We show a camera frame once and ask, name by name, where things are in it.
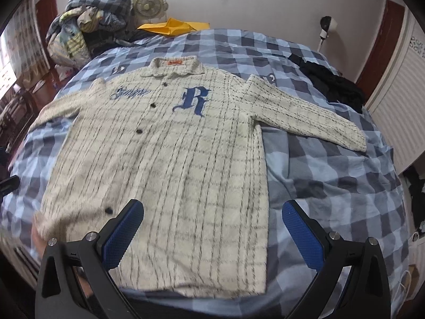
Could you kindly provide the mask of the cream plaid shirt jacket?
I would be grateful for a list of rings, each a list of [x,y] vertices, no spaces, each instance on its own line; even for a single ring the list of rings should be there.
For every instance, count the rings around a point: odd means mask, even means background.
[[[155,58],[43,108],[35,127],[71,117],[35,226],[75,241],[136,199],[145,216],[118,285],[187,297],[266,290],[269,194],[261,125],[367,148],[349,120],[258,76],[195,57]]]

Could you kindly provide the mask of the yellow cloth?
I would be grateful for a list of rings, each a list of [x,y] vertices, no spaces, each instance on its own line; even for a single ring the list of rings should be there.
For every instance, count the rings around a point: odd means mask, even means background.
[[[180,36],[191,32],[208,30],[210,29],[210,24],[207,22],[187,22],[169,18],[166,22],[142,24],[138,29],[157,35]]]

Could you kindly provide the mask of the pile of bedding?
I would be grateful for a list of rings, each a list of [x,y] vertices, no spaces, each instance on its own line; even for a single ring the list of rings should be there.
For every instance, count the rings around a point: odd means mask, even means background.
[[[104,48],[124,42],[131,0],[69,0],[45,41],[59,66],[83,68]]]

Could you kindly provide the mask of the beige box fan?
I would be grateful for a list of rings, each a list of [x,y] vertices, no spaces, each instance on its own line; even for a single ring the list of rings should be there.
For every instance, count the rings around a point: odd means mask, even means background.
[[[152,19],[166,16],[169,4],[166,0],[133,0],[133,21],[136,27]]]

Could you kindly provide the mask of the white radiator cover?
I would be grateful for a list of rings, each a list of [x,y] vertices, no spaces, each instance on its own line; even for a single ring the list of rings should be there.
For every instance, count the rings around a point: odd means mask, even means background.
[[[388,145],[396,171],[424,153],[424,31],[407,11],[396,50],[366,108]]]

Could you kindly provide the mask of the black clothes pile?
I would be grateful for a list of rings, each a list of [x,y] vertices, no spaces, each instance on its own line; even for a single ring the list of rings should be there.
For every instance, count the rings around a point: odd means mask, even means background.
[[[300,71],[307,76],[313,86],[319,90],[330,103],[341,103],[351,107],[361,114],[364,107],[364,93],[355,83],[333,74],[325,66],[304,61],[300,56],[292,54],[289,60],[296,64]]]

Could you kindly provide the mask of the blue checkered bed sheet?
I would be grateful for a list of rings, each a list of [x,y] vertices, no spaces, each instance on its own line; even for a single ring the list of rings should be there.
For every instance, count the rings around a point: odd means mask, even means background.
[[[313,278],[282,221],[282,205],[295,199],[326,230],[349,241],[378,239],[385,259],[393,306],[402,301],[398,283],[407,271],[409,232],[403,190],[393,165],[393,150],[367,112],[328,103],[290,61],[291,55],[328,66],[305,45],[243,30],[203,30],[177,37],[155,35],[131,48],[115,48],[87,64],[61,95],[89,88],[96,78],[110,79],[147,66],[156,57],[197,56],[209,66],[241,78],[252,74],[279,89],[351,120],[365,134],[367,151],[353,153],[329,142],[289,135],[264,126],[270,221],[267,291],[235,300],[189,299],[173,292],[129,292],[143,318],[155,310],[172,318],[254,318],[286,315]]]

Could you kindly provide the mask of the dark red door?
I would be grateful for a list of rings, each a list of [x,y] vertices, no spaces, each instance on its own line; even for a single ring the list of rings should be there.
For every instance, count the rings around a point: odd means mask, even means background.
[[[37,15],[37,24],[40,33],[40,39],[42,42],[42,46],[46,53],[47,59],[50,64],[53,63],[51,57],[49,56],[47,43],[45,41],[45,37],[49,30],[49,27],[52,21],[58,15],[57,2],[56,0],[39,0],[35,4],[36,15]]]

